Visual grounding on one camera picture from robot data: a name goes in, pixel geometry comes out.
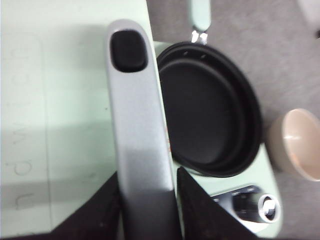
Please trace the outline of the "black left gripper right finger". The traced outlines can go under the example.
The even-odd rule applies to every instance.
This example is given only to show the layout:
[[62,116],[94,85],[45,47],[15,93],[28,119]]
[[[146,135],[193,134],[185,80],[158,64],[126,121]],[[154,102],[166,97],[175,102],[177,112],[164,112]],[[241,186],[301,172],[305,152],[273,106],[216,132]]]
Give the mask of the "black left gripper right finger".
[[214,202],[184,167],[177,169],[177,192],[186,240],[256,240],[258,238]]

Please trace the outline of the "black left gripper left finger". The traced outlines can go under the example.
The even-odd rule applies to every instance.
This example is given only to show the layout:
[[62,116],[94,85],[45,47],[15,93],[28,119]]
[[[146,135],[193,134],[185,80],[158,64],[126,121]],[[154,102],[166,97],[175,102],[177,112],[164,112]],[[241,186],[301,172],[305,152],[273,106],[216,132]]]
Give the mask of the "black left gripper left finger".
[[98,191],[49,233],[29,234],[16,240],[115,240],[121,204],[114,173]]

